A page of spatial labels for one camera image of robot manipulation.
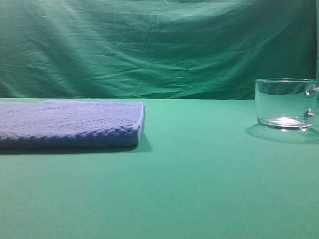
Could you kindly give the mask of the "transparent glass cup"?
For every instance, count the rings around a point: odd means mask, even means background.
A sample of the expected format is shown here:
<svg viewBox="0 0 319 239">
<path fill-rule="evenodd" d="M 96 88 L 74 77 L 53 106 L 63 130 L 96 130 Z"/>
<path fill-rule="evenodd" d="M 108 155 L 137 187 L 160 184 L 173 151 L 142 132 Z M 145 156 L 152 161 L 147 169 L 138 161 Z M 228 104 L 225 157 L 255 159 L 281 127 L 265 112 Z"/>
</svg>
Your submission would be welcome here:
<svg viewBox="0 0 319 239">
<path fill-rule="evenodd" d="M 307 131 L 319 114 L 318 97 L 318 80 L 257 79 L 257 123 L 283 131 Z"/>
</svg>

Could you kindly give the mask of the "folded blue towel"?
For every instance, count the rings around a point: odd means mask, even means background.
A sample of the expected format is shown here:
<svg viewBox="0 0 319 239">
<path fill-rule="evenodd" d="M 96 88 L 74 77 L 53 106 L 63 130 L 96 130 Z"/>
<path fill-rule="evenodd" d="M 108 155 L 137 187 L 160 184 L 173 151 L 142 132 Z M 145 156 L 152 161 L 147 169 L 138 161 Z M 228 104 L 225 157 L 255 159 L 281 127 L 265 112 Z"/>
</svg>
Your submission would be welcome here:
<svg viewBox="0 0 319 239">
<path fill-rule="evenodd" d="M 143 122 L 142 102 L 2 102 L 0 147 L 132 147 L 140 141 Z"/>
</svg>

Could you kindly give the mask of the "green backdrop cloth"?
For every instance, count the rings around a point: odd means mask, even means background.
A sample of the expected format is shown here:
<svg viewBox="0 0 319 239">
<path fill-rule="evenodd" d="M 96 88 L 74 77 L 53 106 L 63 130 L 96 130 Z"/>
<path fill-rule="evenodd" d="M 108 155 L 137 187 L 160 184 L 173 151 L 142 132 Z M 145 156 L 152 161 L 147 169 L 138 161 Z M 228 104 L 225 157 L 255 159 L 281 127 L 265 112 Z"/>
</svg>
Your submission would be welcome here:
<svg viewBox="0 0 319 239">
<path fill-rule="evenodd" d="M 3 0 L 3 98 L 243 100 L 319 76 L 316 0 Z"/>
</svg>

